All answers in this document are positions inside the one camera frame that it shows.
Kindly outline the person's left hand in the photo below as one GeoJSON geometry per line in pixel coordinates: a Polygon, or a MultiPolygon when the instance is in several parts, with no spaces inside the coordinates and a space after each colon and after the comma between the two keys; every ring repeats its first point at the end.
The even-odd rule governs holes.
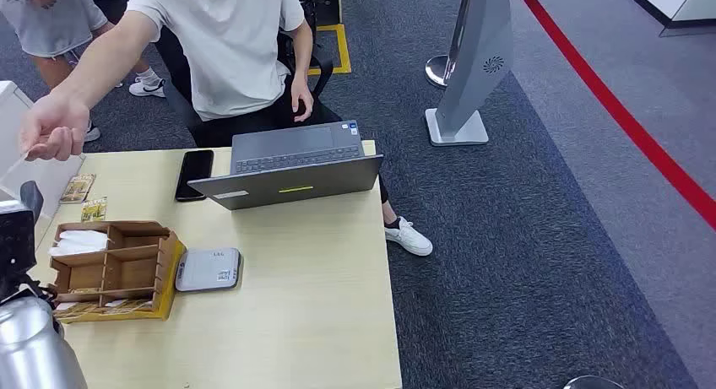
{"type": "Polygon", "coordinates": [[[312,114],[314,102],[305,74],[295,75],[291,83],[290,95],[294,122],[305,121],[312,114]]]}

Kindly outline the person's right hand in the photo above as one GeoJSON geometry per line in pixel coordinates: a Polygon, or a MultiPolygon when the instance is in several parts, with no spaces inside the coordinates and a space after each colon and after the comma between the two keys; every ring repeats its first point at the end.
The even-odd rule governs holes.
{"type": "Polygon", "coordinates": [[[71,95],[51,92],[26,112],[19,144],[28,161],[66,161],[83,152],[90,123],[88,106],[71,95]]]}

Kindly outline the grey robot hand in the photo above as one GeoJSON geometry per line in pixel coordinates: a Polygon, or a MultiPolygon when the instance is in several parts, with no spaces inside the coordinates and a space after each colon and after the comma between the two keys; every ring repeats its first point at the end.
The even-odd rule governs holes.
{"type": "Polygon", "coordinates": [[[26,181],[20,187],[20,201],[32,212],[36,224],[44,204],[44,198],[35,181],[26,181]]]}

